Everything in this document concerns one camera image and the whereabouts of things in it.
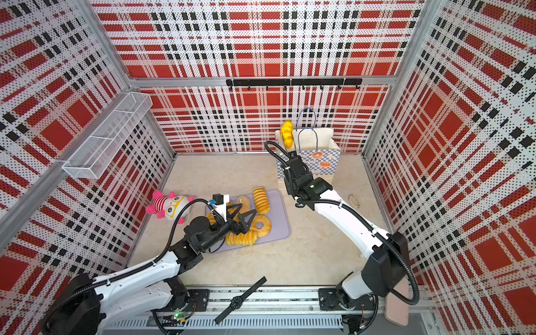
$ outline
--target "plaid wall panel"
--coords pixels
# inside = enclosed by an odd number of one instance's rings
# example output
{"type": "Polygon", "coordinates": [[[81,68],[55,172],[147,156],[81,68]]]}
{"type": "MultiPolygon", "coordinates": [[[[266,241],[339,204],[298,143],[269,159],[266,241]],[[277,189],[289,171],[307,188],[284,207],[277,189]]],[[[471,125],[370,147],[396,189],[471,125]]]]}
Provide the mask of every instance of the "plaid wall panel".
{"type": "MultiPolygon", "coordinates": [[[[334,128],[333,139],[345,152],[360,152],[388,87],[169,87],[151,94],[151,111],[177,152],[264,150],[285,120],[297,124],[305,107],[317,112],[317,127],[334,128]]],[[[305,112],[300,127],[311,126],[305,112]]]]}
{"type": "Polygon", "coordinates": [[[424,0],[91,0],[135,78],[392,75],[424,0]]]}
{"type": "Polygon", "coordinates": [[[69,280],[124,268],[169,165],[142,120],[99,180],[67,177],[0,254],[0,333],[38,334],[69,280]]]}
{"type": "Polygon", "coordinates": [[[0,5],[0,218],[123,88],[75,6],[0,5]]]}
{"type": "Polygon", "coordinates": [[[535,18],[443,2],[367,157],[453,334],[536,332],[535,18]]]}

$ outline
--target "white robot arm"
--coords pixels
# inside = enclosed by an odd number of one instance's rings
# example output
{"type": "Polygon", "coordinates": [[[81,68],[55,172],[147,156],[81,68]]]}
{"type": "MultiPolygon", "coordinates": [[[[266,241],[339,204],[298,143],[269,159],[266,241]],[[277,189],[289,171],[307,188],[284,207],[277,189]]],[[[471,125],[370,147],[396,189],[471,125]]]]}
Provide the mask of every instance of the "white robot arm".
{"type": "MultiPolygon", "coordinates": [[[[355,301],[365,294],[385,297],[392,292],[406,303],[415,304],[419,295],[416,281],[407,266],[405,238],[399,233],[390,235],[359,215],[331,185],[321,178],[313,179],[312,173],[295,152],[287,155],[289,160],[285,161],[275,155],[268,145],[279,146],[274,142],[265,144],[265,148],[282,162],[287,193],[296,200],[296,207],[307,205],[328,218],[357,245],[367,259],[361,272],[352,273],[338,285],[341,303],[355,301]],[[393,290],[405,275],[409,276],[413,287],[411,300],[393,290]]],[[[256,214],[256,210],[239,214],[239,221],[236,222],[234,215],[240,208],[229,214],[229,196],[220,194],[214,195],[210,202],[195,199],[183,211],[195,202],[204,202],[209,206],[217,218],[214,226],[206,217],[194,218],[185,226],[184,238],[170,245],[175,224],[165,250],[156,259],[93,279],[86,274],[73,278],[45,314],[42,333],[94,335],[107,325],[131,315],[185,306],[188,291],[178,279],[178,274],[199,263],[203,259],[202,253],[220,242],[227,233],[246,233],[256,214]]]]}

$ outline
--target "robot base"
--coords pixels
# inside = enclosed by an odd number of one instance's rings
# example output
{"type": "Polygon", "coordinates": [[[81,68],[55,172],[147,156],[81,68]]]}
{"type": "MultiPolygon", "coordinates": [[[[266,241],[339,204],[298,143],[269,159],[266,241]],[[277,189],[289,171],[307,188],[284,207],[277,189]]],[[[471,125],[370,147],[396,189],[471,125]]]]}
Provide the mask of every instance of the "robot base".
{"type": "Polygon", "coordinates": [[[318,289],[318,302],[320,310],[374,310],[374,301],[369,295],[350,300],[348,305],[343,307],[339,293],[335,288],[318,289]]]}

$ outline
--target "donut-shaped bread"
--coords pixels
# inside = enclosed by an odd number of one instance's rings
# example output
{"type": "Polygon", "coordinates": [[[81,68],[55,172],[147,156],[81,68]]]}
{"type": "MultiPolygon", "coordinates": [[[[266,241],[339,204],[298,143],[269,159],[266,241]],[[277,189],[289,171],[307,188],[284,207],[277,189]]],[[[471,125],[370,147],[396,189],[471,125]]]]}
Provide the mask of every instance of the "donut-shaped bread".
{"type": "Polygon", "coordinates": [[[251,227],[249,228],[249,230],[255,230],[259,237],[265,237],[268,235],[270,233],[270,229],[272,229],[272,223],[270,222],[270,219],[264,215],[256,215],[253,218],[251,227]],[[263,224],[263,227],[260,229],[257,228],[257,223],[259,222],[263,224]]]}
{"type": "Polygon", "coordinates": [[[236,200],[237,204],[242,204],[242,208],[240,209],[240,214],[244,214],[246,212],[251,211],[251,203],[249,202],[249,198],[246,196],[239,196],[236,200]]]}

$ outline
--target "bread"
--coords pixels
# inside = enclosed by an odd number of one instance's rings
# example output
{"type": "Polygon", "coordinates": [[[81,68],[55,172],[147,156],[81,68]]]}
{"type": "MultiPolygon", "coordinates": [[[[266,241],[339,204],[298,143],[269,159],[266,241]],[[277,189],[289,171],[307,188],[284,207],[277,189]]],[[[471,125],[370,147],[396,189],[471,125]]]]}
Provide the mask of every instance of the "bread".
{"type": "Polygon", "coordinates": [[[209,219],[211,226],[216,223],[216,218],[214,217],[214,214],[212,214],[212,212],[209,212],[205,216],[209,219]]]}
{"type": "Polygon", "coordinates": [[[246,212],[251,211],[251,203],[249,202],[249,198],[246,196],[239,196],[236,200],[237,204],[242,204],[242,208],[240,209],[240,214],[244,214],[246,212]]]}
{"type": "Polygon", "coordinates": [[[264,187],[255,187],[253,189],[253,200],[255,201],[257,213],[264,215],[270,211],[270,203],[264,187]]]}
{"type": "MultiPolygon", "coordinates": [[[[232,205],[233,203],[232,202],[228,202],[227,203],[227,206],[229,205],[232,205]]],[[[230,213],[233,213],[236,209],[230,209],[229,212],[230,213]]],[[[216,218],[214,217],[214,214],[212,212],[209,212],[207,215],[205,215],[208,219],[209,219],[209,222],[210,222],[210,225],[212,226],[213,224],[216,223],[216,218]]]]}
{"type": "Polygon", "coordinates": [[[253,245],[258,238],[259,236],[255,230],[250,230],[245,234],[238,235],[229,233],[225,236],[225,243],[228,245],[253,245]]]}
{"type": "Polygon", "coordinates": [[[251,223],[251,228],[249,230],[254,230],[257,232],[257,235],[260,237],[265,237],[270,233],[270,230],[272,229],[272,223],[270,222],[270,219],[264,215],[256,215],[253,218],[253,222],[251,223]],[[257,228],[257,223],[261,222],[263,224],[262,228],[257,228]]]}

